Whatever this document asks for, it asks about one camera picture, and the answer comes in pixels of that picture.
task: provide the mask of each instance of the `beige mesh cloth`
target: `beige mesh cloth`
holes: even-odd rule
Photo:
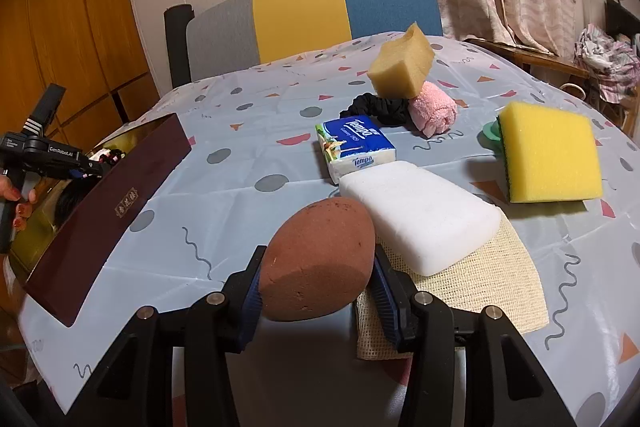
[[[549,322],[545,296],[538,271],[507,217],[502,214],[500,229],[482,248],[431,277],[411,271],[402,258],[380,238],[391,266],[407,272],[419,291],[428,291],[452,308],[479,312],[497,305],[520,333],[538,330]],[[368,290],[356,300],[358,358],[363,360],[404,359],[386,340]]]

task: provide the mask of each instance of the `metal screw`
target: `metal screw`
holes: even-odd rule
[[[486,315],[493,320],[502,317],[502,310],[498,308],[498,306],[487,306],[484,310],[484,313],[486,313]]]
[[[414,300],[418,304],[426,306],[427,304],[431,304],[433,302],[433,295],[431,295],[429,292],[418,292],[414,295]]]
[[[154,309],[151,306],[142,306],[137,312],[136,315],[139,319],[148,319],[154,314]]]
[[[207,303],[218,306],[225,301],[225,294],[222,292],[213,292],[207,295]]]

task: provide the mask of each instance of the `yellow sponge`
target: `yellow sponge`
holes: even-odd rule
[[[500,132],[512,203],[602,196],[600,163],[587,117],[511,102],[500,113]]]
[[[414,98],[433,64],[433,49],[414,22],[406,33],[385,42],[367,71],[380,98]]]

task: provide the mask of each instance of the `blue tissue packaging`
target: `blue tissue packaging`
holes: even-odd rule
[[[316,133],[335,185],[350,172],[396,161],[396,148],[367,116],[330,120]]]

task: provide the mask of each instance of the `pink towel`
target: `pink towel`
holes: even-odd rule
[[[456,121],[456,102],[438,86],[425,82],[420,94],[409,100],[409,114],[427,138],[449,129]]]

